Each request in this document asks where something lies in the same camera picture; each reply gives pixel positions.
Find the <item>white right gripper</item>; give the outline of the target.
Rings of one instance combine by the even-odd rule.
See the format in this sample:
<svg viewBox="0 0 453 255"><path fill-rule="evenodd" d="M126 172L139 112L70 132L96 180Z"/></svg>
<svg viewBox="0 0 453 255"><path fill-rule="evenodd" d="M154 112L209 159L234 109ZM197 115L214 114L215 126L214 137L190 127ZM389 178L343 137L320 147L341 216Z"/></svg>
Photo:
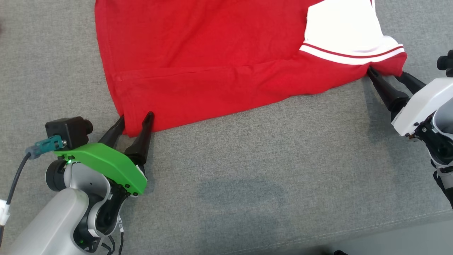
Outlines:
<svg viewBox="0 0 453 255"><path fill-rule="evenodd" d="M415 123L421 124L426 118L445 105L453 96L453 78L436 78L427 85L408 72L395 78L413 94L409 96L395 89L373 67L367 75L375 90L390 112L391 124L401 136L414 134Z"/></svg>

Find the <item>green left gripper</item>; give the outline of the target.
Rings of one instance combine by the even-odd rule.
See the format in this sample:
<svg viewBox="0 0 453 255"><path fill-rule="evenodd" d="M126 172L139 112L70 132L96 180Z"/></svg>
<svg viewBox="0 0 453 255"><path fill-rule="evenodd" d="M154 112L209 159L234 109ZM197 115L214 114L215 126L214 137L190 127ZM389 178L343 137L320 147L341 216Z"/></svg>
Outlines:
<svg viewBox="0 0 453 255"><path fill-rule="evenodd" d="M124 151L115 150L119 137L125 129L125 118L118 121L101 137L99 143L89 143L69 151L54 151L55 155L63 156L70 161L72 179L82 174L86 182L100 179L100 176L122 185L132 196L142 195L147 186L147 178L136 166L147 162L151 141L154 113L149 112L141 123L141 132L135 141Z"/></svg>

